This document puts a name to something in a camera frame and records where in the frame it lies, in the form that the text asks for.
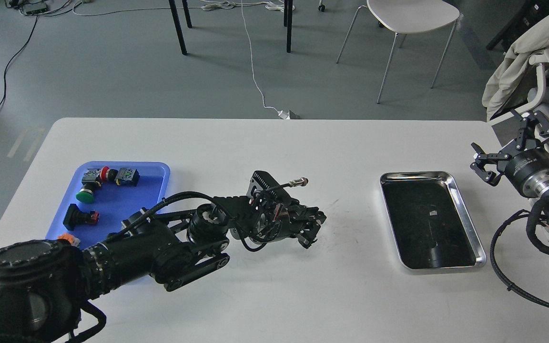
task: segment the white jacket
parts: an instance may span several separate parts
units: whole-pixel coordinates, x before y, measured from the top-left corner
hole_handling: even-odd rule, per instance
[[[549,15],[512,43],[503,62],[486,83],[482,106],[486,107],[487,121],[518,87],[529,56],[544,49],[549,49]]]

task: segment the black table leg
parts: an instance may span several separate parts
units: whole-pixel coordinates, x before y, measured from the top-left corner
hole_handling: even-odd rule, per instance
[[[190,11],[188,9],[188,0],[181,0],[183,5],[183,13],[185,14],[185,23],[188,24],[188,28],[192,28],[192,20],[190,20]]]
[[[287,52],[292,52],[292,16],[294,15],[294,0],[287,2]]]
[[[183,55],[187,55],[188,51],[185,49],[185,41],[183,40],[183,33],[181,32],[181,24],[179,24],[179,15],[177,15],[177,7],[175,6],[175,0],[168,0],[168,4],[170,4],[171,6],[171,13],[173,14],[175,30],[177,31],[177,38],[179,39],[179,48],[181,48],[181,53]]]
[[[287,3],[289,0],[283,1],[283,26],[287,27]]]

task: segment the table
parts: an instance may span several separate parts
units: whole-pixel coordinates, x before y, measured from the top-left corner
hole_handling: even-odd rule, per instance
[[[509,182],[490,187],[469,169],[472,141],[500,147],[475,121],[61,119],[0,221],[0,247],[43,238],[87,161],[167,163],[167,195],[243,195],[254,170],[305,176],[290,195],[327,215],[309,250],[288,239],[247,252],[232,240],[226,267],[173,293],[148,276],[124,285],[94,301],[108,323],[89,342],[549,342],[549,310],[507,292],[489,265],[417,275],[397,258],[383,173],[451,173],[485,249],[527,206]],[[521,226],[499,239],[498,262],[549,300],[549,257]],[[93,324],[84,315],[80,329]]]
[[[185,47],[185,39],[183,39],[183,31],[181,31],[181,22],[179,21],[179,14],[177,13],[177,6],[175,0],[168,0],[168,4],[171,7],[171,13],[173,15],[173,23],[175,25],[175,32],[177,33],[177,39],[179,41],[179,48],[182,55],[187,55],[188,50]],[[192,28],[192,20],[190,19],[190,11],[188,8],[188,1],[181,0],[183,6],[183,13],[185,15],[185,22],[188,28]],[[294,15],[294,0],[284,0],[283,2],[283,26],[287,28],[287,44],[286,51],[292,52],[292,16]]]

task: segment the black robotic arm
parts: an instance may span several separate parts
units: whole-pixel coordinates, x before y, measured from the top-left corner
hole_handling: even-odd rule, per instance
[[[326,216],[290,197],[284,187],[304,186],[301,178],[278,184],[255,171],[246,195],[209,197],[182,192],[142,208],[122,221],[122,229],[80,250],[59,239],[21,242],[0,249],[0,342],[50,342],[66,333],[83,342],[105,326],[105,315],[89,300],[150,275],[174,291],[227,264],[227,233],[250,251],[284,238],[309,248]],[[196,209],[157,213],[188,198],[210,203]],[[187,240],[177,237],[186,232]],[[251,248],[246,239],[259,244]],[[81,310],[98,324],[78,336]]]

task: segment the metal tray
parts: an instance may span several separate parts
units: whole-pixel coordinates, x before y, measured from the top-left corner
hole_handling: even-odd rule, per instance
[[[386,173],[380,183],[405,267],[454,269],[486,263],[484,248],[451,174]]]

